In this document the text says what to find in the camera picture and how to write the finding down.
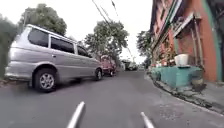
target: street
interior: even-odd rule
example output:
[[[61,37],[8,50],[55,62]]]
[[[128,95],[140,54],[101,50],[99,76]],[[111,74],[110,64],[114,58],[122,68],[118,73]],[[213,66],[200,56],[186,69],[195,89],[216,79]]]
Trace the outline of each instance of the street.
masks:
[[[65,128],[81,101],[81,128],[143,128],[142,111],[157,128],[224,128],[224,117],[170,96],[143,71],[84,80],[48,94],[22,85],[0,88],[0,127]]]

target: silver minivan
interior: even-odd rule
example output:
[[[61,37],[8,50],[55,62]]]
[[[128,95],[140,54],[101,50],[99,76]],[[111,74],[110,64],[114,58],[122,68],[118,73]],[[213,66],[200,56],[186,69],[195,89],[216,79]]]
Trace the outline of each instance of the silver minivan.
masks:
[[[100,62],[73,40],[43,28],[27,25],[13,41],[6,78],[28,81],[42,92],[55,90],[57,83],[74,78],[102,79]]]

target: house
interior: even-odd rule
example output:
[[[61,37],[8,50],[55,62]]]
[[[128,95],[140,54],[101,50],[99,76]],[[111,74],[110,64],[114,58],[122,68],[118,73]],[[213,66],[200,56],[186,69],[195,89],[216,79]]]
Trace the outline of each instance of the house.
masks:
[[[204,78],[222,81],[224,74],[224,1],[154,0],[150,31],[153,64],[166,65],[167,49],[188,54]]]

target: red vehicle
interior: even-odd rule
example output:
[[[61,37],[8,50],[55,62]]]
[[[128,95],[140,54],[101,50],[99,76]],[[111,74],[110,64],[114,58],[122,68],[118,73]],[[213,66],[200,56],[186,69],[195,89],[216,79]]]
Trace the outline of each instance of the red vehicle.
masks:
[[[101,67],[104,75],[110,75],[111,77],[116,73],[115,61],[108,55],[103,55],[100,58]]]

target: car window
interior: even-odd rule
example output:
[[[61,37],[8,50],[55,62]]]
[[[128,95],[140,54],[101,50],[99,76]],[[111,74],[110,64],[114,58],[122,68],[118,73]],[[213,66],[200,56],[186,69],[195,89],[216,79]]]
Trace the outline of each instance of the car window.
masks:
[[[60,50],[63,52],[68,52],[68,53],[75,53],[74,52],[74,46],[72,43],[69,43],[64,40],[56,39],[51,37],[51,48],[55,50]]]
[[[80,46],[78,46],[77,48],[78,48],[78,54],[79,55],[89,57],[88,52],[84,48],[82,48]]]
[[[48,47],[48,34],[33,28],[29,33],[28,40],[31,44]]]

